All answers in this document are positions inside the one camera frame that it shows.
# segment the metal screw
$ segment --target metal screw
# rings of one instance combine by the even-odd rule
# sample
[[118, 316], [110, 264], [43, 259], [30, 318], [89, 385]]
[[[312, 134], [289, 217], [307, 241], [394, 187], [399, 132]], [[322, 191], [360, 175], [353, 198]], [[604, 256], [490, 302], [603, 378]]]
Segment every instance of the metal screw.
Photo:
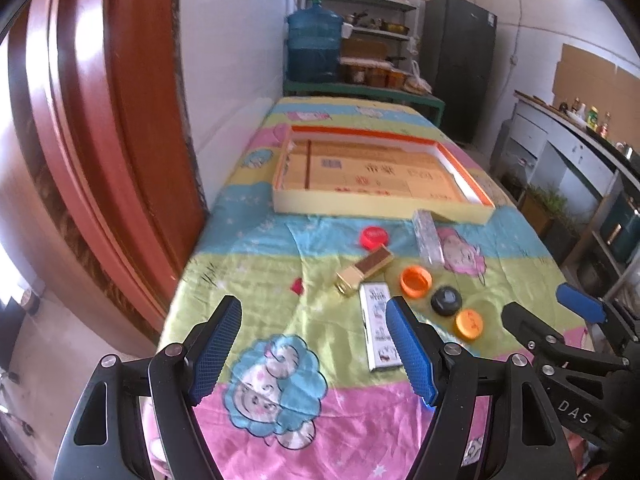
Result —
[[460, 348], [460, 345], [456, 343], [447, 343], [446, 345], [444, 345], [444, 351], [445, 351], [445, 354], [448, 354], [448, 355], [462, 354], [462, 348]]
[[114, 364], [116, 364], [117, 361], [118, 361], [118, 358], [115, 355], [105, 355], [102, 358], [102, 361], [100, 361], [100, 364], [105, 368], [110, 368]]
[[516, 366], [526, 366], [527, 363], [529, 362], [527, 361], [527, 358], [521, 354], [512, 355], [511, 360], [513, 361], [513, 364], [515, 364]]
[[180, 343], [171, 343], [164, 349], [164, 353], [169, 357], [176, 357], [182, 353], [182, 345]]

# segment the electrical wire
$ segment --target electrical wire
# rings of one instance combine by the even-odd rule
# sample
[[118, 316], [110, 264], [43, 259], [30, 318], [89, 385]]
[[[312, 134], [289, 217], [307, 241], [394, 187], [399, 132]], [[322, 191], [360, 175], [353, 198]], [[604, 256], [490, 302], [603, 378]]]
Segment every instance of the electrical wire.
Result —
[[507, 74], [507, 79], [504, 80], [504, 85], [502, 86], [502, 90], [500, 91], [500, 94], [498, 95], [498, 99], [495, 102], [495, 107], [497, 108], [498, 104], [500, 104], [500, 101], [502, 100], [502, 98], [504, 97], [504, 93], [507, 90], [507, 86], [509, 85], [509, 82], [511, 81], [511, 77], [513, 76], [513, 70], [516, 68], [514, 61], [514, 58], [516, 57], [516, 54], [518, 52], [518, 44], [520, 43], [520, 31], [522, 30], [522, 0], [520, 0], [520, 17], [518, 19], [518, 28], [516, 29], [516, 38], [515, 38], [515, 42], [513, 45], [513, 53], [511, 54], [511, 57], [509, 58], [509, 63], [510, 63], [510, 67], [509, 67], [509, 73]]

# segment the potted plant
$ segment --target potted plant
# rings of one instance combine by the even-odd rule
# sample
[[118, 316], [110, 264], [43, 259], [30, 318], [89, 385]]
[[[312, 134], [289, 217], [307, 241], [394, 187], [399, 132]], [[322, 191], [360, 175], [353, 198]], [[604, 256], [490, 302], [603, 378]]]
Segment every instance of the potted plant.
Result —
[[529, 186], [520, 212], [559, 265], [580, 238], [578, 225], [566, 211], [567, 198], [551, 189]]

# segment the clear plastic box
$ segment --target clear plastic box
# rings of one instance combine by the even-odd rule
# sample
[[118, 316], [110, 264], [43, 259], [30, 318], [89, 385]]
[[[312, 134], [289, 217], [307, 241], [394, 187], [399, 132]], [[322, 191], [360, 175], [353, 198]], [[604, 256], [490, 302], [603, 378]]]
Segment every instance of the clear plastic box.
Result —
[[418, 209], [412, 222], [423, 266], [427, 270], [441, 270], [444, 267], [444, 256], [431, 213], [425, 209]]

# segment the jar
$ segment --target jar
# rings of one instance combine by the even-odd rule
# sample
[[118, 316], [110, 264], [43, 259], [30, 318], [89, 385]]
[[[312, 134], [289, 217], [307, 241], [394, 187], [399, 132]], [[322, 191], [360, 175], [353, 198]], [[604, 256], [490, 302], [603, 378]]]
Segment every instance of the jar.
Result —
[[402, 70], [389, 70], [386, 75], [386, 87], [401, 90], [406, 74]]
[[348, 67], [348, 82], [354, 85], [364, 85], [367, 80], [367, 68], [365, 66], [351, 65]]
[[369, 68], [367, 70], [367, 85], [376, 88], [384, 88], [386, 86], [386, 72], [384, 68]]

